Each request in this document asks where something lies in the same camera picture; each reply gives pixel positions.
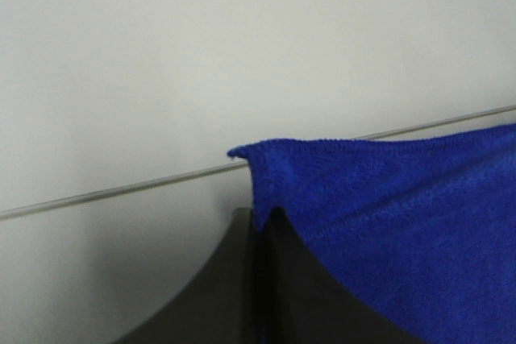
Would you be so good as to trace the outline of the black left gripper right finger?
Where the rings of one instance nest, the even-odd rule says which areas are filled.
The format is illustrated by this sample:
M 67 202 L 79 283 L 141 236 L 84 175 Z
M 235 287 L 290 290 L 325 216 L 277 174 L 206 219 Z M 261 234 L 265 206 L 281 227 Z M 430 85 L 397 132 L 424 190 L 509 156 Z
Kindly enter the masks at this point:
M 418 343 L 351 294 L 275 208 L 263 231 L 267 343 Z

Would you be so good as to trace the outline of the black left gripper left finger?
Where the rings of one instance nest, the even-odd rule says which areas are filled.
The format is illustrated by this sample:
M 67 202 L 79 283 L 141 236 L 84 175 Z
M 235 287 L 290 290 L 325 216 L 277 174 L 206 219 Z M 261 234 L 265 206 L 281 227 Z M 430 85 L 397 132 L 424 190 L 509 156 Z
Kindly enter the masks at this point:
M 163 308 L 117 343 L 260 343 L 252 211 L 236 209 L 214 253 Z

